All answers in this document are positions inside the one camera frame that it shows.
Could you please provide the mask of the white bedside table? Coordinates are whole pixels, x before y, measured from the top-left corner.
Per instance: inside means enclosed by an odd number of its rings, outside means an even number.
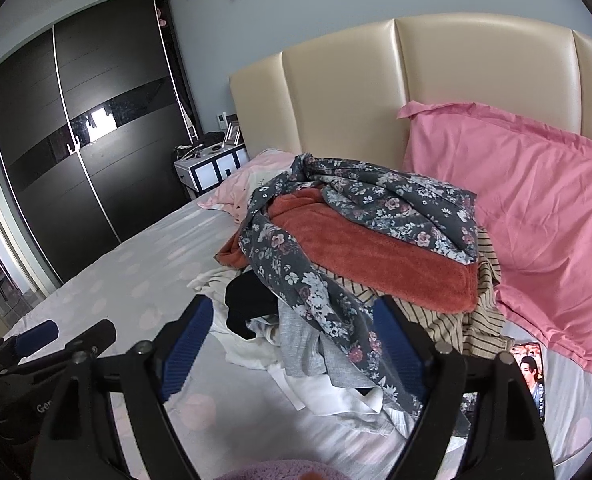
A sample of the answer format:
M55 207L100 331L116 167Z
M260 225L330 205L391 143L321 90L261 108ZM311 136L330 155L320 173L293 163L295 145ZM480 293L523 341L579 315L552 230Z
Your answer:
M174 162L174 170L190 200L218 186L249 161L246 146L203 148Z

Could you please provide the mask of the striped beige shirt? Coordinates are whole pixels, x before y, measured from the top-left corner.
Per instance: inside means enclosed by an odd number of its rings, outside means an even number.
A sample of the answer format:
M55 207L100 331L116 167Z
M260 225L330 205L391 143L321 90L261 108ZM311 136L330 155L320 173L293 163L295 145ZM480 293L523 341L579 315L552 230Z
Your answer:
M322 269L365 307L391 296L407 320L432 341L445 341L466 356L491 359L512 347L502 334L505 317L496 305L501 268L484 228L477 230L477 261L469 266L405 244L399 256L354 263L346 272Z

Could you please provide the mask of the rust red towel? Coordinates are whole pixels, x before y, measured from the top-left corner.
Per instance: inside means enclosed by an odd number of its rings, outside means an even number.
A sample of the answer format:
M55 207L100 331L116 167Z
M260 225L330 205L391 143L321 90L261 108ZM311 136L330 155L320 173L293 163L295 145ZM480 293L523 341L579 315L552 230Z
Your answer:
M220 249L217 260L234 269L251 266L264 278L271 270L272 257L287 255L285 237L290 235L310 262L344 274L346 266L354 263L373 262L384 255L399 256L403 246L409 244L343 218L324 202L317 188L279 196L269 207L269 219L284 231L279 234L278 246L271 248L268 254L249 259L238 247L242 234L236 233Z

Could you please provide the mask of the polka dot bed sheet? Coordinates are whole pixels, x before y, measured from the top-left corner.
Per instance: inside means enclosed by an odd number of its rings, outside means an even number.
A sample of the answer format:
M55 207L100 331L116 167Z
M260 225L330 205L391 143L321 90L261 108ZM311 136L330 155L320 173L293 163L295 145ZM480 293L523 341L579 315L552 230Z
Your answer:
M124 353L180 316L198 294L188 283L222 269L215 255L234 231L225 212L185 205L57 289L21 318L14 332L49 319L66 342L107 318L117 332L112 352ZM206 479L291 458L330 465L353 479L381 479L404 443L395 428L388 436L370 434L306 408L296 410L267 372L226 362L212 333L166 411Z

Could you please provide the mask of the dark floral jeans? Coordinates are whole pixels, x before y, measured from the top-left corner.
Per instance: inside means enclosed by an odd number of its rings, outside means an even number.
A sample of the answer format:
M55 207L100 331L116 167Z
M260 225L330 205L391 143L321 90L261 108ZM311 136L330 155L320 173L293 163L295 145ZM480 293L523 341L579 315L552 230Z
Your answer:
M474 201L417 174L309 154L256 188L233 237L235 264L278 300L287 373L377 388L388 408L418 416L420 397L397 376L359 288L434 313L473 310Z

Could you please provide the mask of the white garment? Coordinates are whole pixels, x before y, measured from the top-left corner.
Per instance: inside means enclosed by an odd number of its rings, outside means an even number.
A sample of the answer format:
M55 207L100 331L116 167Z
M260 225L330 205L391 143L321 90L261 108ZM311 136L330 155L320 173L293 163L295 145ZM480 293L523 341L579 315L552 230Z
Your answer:
M306 408L313 415L330 416L351 429L370 434L391 434L394 426L383 411L380 389L369 389L364 396L357 390L334 386L325 373L304 377L287 374L280 353L279 323L273 316L253 322L252 339L244 339L226 327L226 285L235 275L233 270L214 269L198 274L188 283L189 290L214 302L210 332L223 346L226 362L267 372L298 411Z

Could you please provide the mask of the black garment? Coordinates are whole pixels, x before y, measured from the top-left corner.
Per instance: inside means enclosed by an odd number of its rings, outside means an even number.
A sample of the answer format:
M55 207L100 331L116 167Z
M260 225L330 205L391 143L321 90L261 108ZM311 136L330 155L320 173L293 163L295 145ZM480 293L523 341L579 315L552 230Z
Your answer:
M254 271L244 272L226 285L224 304L228 308L226 326L245 340L256 337L248 328L248 322L278 313L278 298Z

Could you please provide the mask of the purple fluffy sleeve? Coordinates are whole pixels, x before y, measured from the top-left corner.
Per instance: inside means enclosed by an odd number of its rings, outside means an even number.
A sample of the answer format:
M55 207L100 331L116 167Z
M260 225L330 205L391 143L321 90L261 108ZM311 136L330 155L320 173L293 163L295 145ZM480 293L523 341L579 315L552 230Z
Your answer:
M270 460L230 471L218 480L278 480L278 479L343 479L344 476L329 466L310 460Z

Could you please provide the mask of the light pink garment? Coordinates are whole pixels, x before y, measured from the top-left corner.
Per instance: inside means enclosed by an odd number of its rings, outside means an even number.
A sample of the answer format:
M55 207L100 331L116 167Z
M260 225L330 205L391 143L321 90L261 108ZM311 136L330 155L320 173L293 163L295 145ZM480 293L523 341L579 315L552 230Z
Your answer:
M226 212L235 223L241 223L256 188L290 168L294 158L293 153L268 148L225 178L214 192L208 192L198 201L198 206Z

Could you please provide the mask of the cream padded headboard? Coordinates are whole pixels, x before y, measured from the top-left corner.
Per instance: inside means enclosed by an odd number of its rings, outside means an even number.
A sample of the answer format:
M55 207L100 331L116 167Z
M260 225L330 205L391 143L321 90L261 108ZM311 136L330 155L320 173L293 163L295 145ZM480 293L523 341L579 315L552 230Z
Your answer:
M404 104L479 102L592 139L592 38L517 16L449 13L333 32L230 78L247 151L397 168Z

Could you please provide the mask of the photo frame on nightstand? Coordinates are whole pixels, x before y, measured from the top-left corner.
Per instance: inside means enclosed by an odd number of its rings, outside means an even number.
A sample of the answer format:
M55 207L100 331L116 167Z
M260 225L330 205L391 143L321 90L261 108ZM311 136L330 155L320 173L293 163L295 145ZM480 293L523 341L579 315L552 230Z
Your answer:
M223 145L235 146L240 144L242 130L240 123L237 120L228 123L228 128L223 137Z

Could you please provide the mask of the grey garment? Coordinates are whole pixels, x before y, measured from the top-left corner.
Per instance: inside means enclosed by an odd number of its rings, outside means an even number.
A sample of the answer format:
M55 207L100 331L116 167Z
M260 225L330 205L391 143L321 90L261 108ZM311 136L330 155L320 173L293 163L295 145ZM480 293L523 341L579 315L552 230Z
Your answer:
M283 300L278 300L280 352L290 377L328 375L339 388L374 388L374 382Z

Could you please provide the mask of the pink pillow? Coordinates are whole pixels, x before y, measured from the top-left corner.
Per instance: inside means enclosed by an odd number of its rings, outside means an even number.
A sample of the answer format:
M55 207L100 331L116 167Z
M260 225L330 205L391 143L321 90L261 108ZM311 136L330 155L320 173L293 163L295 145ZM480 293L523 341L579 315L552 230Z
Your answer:
M592 374L592 140L475 102L398 116L404 168L476 194L505 317Z

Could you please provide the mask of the black sliding wardrobe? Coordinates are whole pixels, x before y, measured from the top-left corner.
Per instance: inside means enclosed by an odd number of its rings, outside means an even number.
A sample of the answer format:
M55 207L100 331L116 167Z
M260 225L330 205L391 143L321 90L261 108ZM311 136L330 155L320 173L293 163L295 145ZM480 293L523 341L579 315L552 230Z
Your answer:
M172 153L199 133L167 0L90 6L0 63L3 172L61 281L185 203Z

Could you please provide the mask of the smartphone showing video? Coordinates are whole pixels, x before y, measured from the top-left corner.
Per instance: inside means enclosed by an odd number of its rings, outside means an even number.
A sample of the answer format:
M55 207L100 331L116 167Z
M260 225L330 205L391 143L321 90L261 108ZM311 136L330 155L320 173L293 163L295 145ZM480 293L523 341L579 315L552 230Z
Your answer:
M546 418L546 385L544 384L541 346L535 341L519 342L512 345L510 353L524 377L539 419L544 422ZM460 414L456 418L456 426L452 432L453 437L465 439L470 434L477 398L477 392L463 393L459 406Z

